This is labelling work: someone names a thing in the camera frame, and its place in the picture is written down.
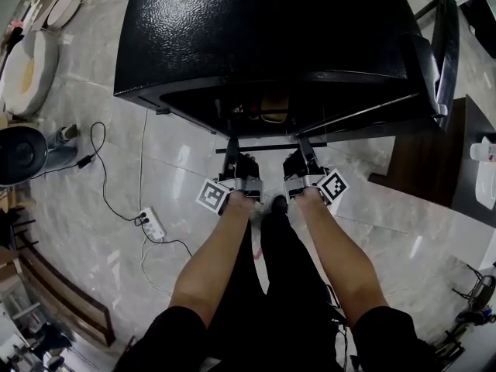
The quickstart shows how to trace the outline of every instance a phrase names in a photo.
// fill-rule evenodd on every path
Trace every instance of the power strip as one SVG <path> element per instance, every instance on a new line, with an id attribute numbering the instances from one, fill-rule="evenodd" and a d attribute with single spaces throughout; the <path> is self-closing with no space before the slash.
<path id="1" fill-rule="evenodd" d="M 142 214 L 144 214 L 141 218 L 142 221 L 148 219 L 148 222 L 143 223 L 143 230 L 146 235 L 155 241 L 162 240 L 165 237 L 166 232 L 155 215 L 155 212 L 153 212 L 153 209 L 151 207 L 145 208 L 140 212 L 140 215 Z"/>

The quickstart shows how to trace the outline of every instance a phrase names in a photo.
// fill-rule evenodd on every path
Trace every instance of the forearm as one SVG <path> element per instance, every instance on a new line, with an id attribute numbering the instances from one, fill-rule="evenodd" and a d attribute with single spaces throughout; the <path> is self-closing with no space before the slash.
<path id="1" fill-rule="evenodd" d="M 321 199 L 301 205 L 329 282 L 351 326 L 368 309 L 387 305 L 373 264 L 339 227 Z"/>
<path id="2" fill-rule="evenodd" d="M 228 203 L 217 226 L 188 261 L 174 287 L 170 306 L 197 312 L 208 326 L 229 282 L 250 209 Z"/>

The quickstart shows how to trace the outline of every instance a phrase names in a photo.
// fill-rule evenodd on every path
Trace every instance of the tiled floor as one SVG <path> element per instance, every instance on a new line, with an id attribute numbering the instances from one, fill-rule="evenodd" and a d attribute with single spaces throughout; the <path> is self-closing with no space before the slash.
<path id="1" fill-rule="evenodd" d="M 102 121 L 107 141 L 102 157 L 108 171 L 107 197 L 120 213 L 139 209 L 140 149 L 143 142 L 141 198 L 153 206 L 169 239 L 184 240 L 197 250 L 217 217 L 194 203 L 205 176 L 213 177 L 222 157 L 214 154 L 225 140 L 174 116 L 155 116 L 144 108 L 112 97 L 119 32 L 127 0 L 91 0 L 60 35 L 60 65 L 45 105 L 41 128 L 48 133 L 76 122 L 82 131 L 80 155 L 92 151 L 89 130 Z M 430 0 L 409 0 L 418 11 Z M 470 94 L 496 124 L 496 64 L 460 21 L 461 58 L 457 96 Z M 96 128 L 98 138 L 102 129 Z M 367 182 L 371 171 L 385 172 L 394 139 L 329 144 L 319 149 L 321 162 L 338 167 L 351 189 L 336 212 L 338 223 L 374 262 L 391 306 L 412 315 L 420 337 L 433 340 L 448 329 L 464 302 L 451 290 L 468 290 L 474 278 L 447 251 L 446 234 L 468 218 Z M 253 154 L 260 165 L 267 196 L 282 192 L 281 166 L 287 151 Z M 181 244 L 153 248 L 145 267 L 164 292 L 152 289 L 140 273 L 143 234 L 116 217 L 102 198 L 102 166 L 66 170 L 32 181 L 37 206 L 33 214 L 40 251 L 75 284 L 111 311 L 116 335 L 127 340 L 142 335 L 169 302 L 177 274 L 188 259 Z M 305 224 L 294 205 L 291 221 L 319 264 Z M 478 231 L 490 230 L 469 222 Z M 254 254 L 259 256 L 257 231 Z M 257 261 L 267 286 L 263 257 Z M 338 342 L 340 357 L 343 341 Z"/>

